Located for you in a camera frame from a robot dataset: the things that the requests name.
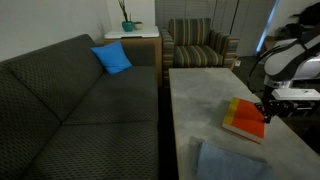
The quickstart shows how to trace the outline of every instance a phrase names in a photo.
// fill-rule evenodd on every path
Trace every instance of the blue pillow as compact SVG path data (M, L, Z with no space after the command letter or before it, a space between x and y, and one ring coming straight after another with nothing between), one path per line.
M120 41L115 41L103 47L91 48L109 74L115 74L131 67L132 64L124 54Z

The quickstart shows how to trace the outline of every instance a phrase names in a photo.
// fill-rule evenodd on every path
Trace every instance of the side table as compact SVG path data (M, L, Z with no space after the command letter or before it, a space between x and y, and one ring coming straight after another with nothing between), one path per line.
M152 43L155 48L158 86L162 86L162 39L157 26L143 27L141 30L124 32L122 29L112 30L105 34L104 44L120 40L123 44Z

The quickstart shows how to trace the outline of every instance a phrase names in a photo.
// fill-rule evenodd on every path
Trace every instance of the sofa cushion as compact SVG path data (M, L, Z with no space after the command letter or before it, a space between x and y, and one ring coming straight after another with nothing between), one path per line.
M22 179L158 179L157 125L62 126Z
M101 76L88 35L28 53L10 61L14 75L64 120Z
M9 70L0 70L0 179L17 179L60 126Z
M129 43L122 47L133 66L155 66L155 47L152 43Z
M158 120L155 67L103 74L64 125Z
M176 46L174 67L210 67L222 65L222 56L209 46Z
M91 48L109 74L115 74L131 67L132 64L123 52L121 42L115 41L102 47Z
M210 18L170 19L169 32L178 46L208 44Z

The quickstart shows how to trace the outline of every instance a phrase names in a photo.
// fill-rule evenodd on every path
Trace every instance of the green plant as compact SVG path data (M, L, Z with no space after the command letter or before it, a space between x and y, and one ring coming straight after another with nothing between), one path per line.
M126 20L126 22L129 22L128 21L128 15L127 15L127 12L126 12L126 5L124 3L124 0L118 0L118 1L119 1L120 8L122 10L124 19Z

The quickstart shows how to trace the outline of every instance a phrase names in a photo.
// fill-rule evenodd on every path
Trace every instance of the sofa armrest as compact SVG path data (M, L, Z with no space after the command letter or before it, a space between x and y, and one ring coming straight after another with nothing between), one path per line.
M222 65L224 67L232 66L237 59L236 51L239 39L230 34L211 30L209 46L222 56Z
M155 66L155 49L152 43L122 44L133 66Z
M166 29L161 29L162 37L162 78L163 85L169 86L169 68L173 67L174 42Z

